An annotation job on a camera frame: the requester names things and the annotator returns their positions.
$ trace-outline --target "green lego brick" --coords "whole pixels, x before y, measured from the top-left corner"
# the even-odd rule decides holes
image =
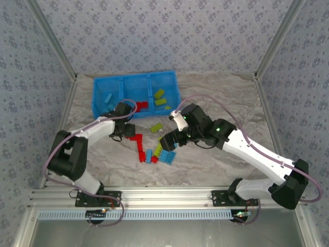
[[[167,103],[167,100],[165,98],[163,98],[163,99],[157,99],[155,101],[155,104],[156,105],[162,105],[162,104],[166,104],[166,103]]]
[[[153,156],[159,158],[161,151],[162,151],[162,146],[161,146],[161,144],[158,144],[158,146],[155,148],[155,150],[153,152]]]
[[[152,133],[155,133],[155,132],[159,131],[162,127],[163,127],[163,125],[159,122],[155,126],[151,127],[151,131],[152,131]]]
[[[159,89],[159,90],[154,94],[154,98],[155,98],[155,99],[160,99],[164,94],[165,94],[165,91],[164,91],[163,89]]]

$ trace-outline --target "wall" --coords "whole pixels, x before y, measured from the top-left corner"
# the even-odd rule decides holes
[[[23,0],[0,1],[0,246],[14,240],[70,80]]]
[[[311,205],[329,246],[329,2],[307,0],[262,79],[284,152],[309,162],[323,199]],[[314,198],[310,187],[306,197]]]
[[[253,72],[290,0],[38,0],[78,73]]]

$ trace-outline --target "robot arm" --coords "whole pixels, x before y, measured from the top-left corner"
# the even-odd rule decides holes
[[[128,121],[126,118],[100,122],[104,118],[125,116],[131,110],[132,108],[128,104],[120,102],[114,111],[96,119],[95,122],[99,123],[87,131],[82,130],[84,127],[71,132],[59,131],[54,139],[50,153],[71,133],[79,130],[81,130],[81,133],[70,139],[56,152],[48,165],[48,169],[57,175],[69,178],[73,184],[84,191],[94,195],[102,194],[104,186],[86,170],[88,147],[105,136],[112,138],[115,136],[118,138],[135,136],[135,125],[126,123]]]
[[[281,206],[295,209],[307,184],[308,179],[299,173],[269,160],[250,147],[241,130],[224,119],[212,121],[205,112],[195,104],[185,107],[181,112],[171,113],[171,120],[177,129],[165,135],[160,143],[164,150],[172,151],[175,143],[184,146],[188,142],[203,141],[210,148],[219,148],[249,162],[265,173],[269,178],[263,180],[236,179],[229,188],[231,201],[272,198]],[[279,156],[260,144],[250,140],[263,153],[308,173],[308,163],[303,160],[293,162]]]

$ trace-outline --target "toy block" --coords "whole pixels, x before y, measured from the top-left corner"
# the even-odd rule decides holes
[[[115,109],[115,106],[113,104],[108,104],[107,105],[107,108],[110,110],[110,111],[113,111]]]
[[[152,157],[151,157],[151,162],[154,163],[154,164],[155,164],[155,163],[158,163],[158,160],[159,160],[159,159],[158,159],[157,157],[155,157],[155,156],[152,156]]]
[[[145,162],[146,161],[146,154],[145,152],[138,152],[138,157],[140,162]]]
[[[148,151],[146,152],[146,163],[150,164],[151,158],[152,158],[152,150],[148,149]]]
[[[143,152],[143,143],[137,141],[137,150],[138,152]]]
[[[167,100],[165,98],[163,98],[163,99],[157,99],[154,102],[155,102],[155,105],[162,105],[162,104],[166,104]]]
[[[147,101],[136,102],[136,104],[137,104],[137,111],[136,112],[140,112],[140,110],[142,108],[148,108],[149,107],[149,103]]]
[[[162,146],[161,146],[161,144],[158,144],[158,146],[154,150],[153,156],[159,157],[161,151],[162,151]]]
[[[154,98],[155,99],[160,99],[164,95],[165,91],[163,89],[159,89],[155,94]]]
[[[159,160],[161,161],[161,162],[164,162],[164,163],[166,163],[167,162],[167,156],[168,156],[168,151],[165,151],[165,150],[162,150],[161,151],[161,154],[160,154],[160,156],[159,156]]]
[[[171,165],[175,159],[176,153],[175,152],[169,152],[166,158],[166,163],[168,165]]]
[[[106,99],[104,100],[104,102],[105,102],[106,104],[108,104],[109,99],[111,99],[111,97],[112,97],[112,94],[108,94],[108,96],[106,97]]]
[[[142,139],[143,139],[143,135],[142,134],[136,134],[135,136],[133,137],[129,137],[130,140],[135,140],[137,142],[141,142]]]
[[[151,129],[152,133],[155,133],[155,132],[159,131],[162,127],[163,127],[163,125],[159,122],[155,126],[151,127],[150,129]]]

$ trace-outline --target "blue bin compartment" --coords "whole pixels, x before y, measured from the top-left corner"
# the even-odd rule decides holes
[[[94,80],[92,110],[94,118],[98,118],[106,112],[107,104],[105,99],[112,94],[109,103],[117,105],[120,101],[120,77],[96,78]]]
[[[161,99],[165,98],[167,100],[166,104],[154,104],[154,112],[156,115],[169,115],[180,104],[180,94],[175,72],[168,71],[151,73],[151,87],[153,95],[159,89],[163,89],[164,95],[161,97]],[[171,109],[165,110],[167,105],[170,106]]]
[[[146,74],[123,77],[122,92],[121,99],[132,99],[135,102],[146,101],[149,103],[148,108],[140,109],[140,112],[135,113],[134,117],[146,117],[152,114],[150,110],[152,95],[149,92],[149,79]],[[126,103],[134,107],[133,103],[129,101]]]
[[[153,95],[159,90],[165,91],[162,98],[167,99],[167,104],[156,106]],[[147,74],[111,76],[94,79],[92,110],[94,118],[98,118],[106,111],[104,102],[108,94],[112,94],[109,103],[117,105],[122,99],[132,99],[135,102],[147,101],[149,107],[141,109],[134,114],[134,118],[147,116],[169,115],[180,104],[180,94],[175,71],[156,72]]]

